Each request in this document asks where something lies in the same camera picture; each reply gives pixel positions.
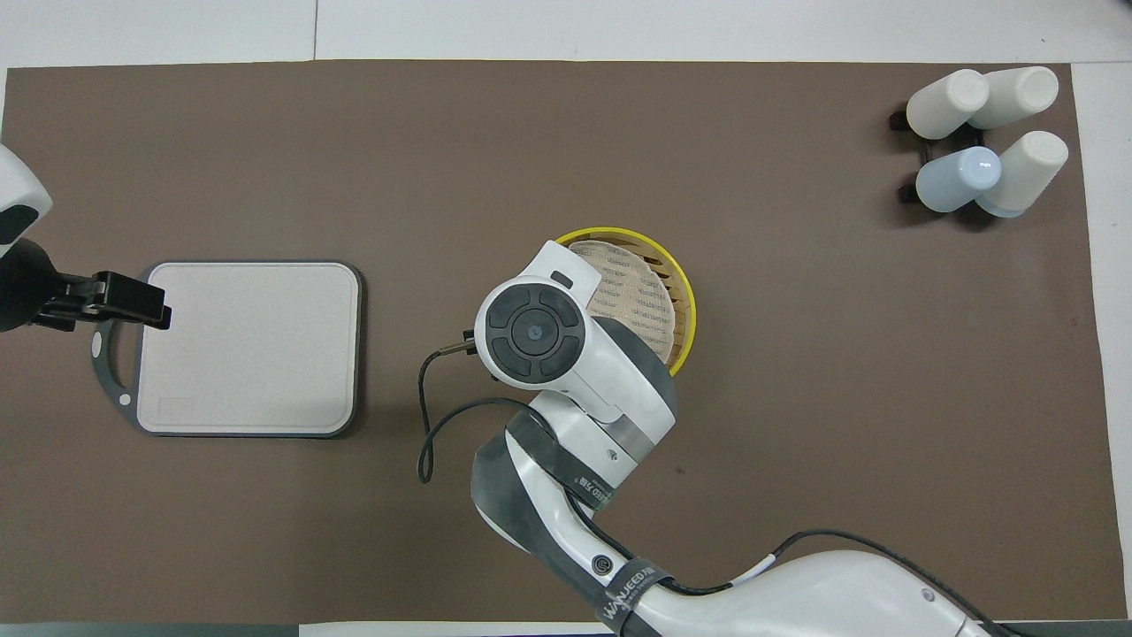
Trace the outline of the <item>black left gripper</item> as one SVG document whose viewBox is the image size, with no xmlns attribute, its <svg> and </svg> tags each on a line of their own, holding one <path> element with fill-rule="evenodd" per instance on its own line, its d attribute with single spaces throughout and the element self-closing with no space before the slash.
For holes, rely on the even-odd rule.
<svg viewBox="0 0 1132 637">
<path fill-rule="evenodd" d="M 40 279 L 43 303 L 40 326 L 74 332 L 78 322 L 122 321 L 166 332 L 172 310 L 164 290 L 118 272 L 97 272 L 91 277 L 54 272 Z M 96 301 L 102 308 L 94 308 Z"/>
</svg>

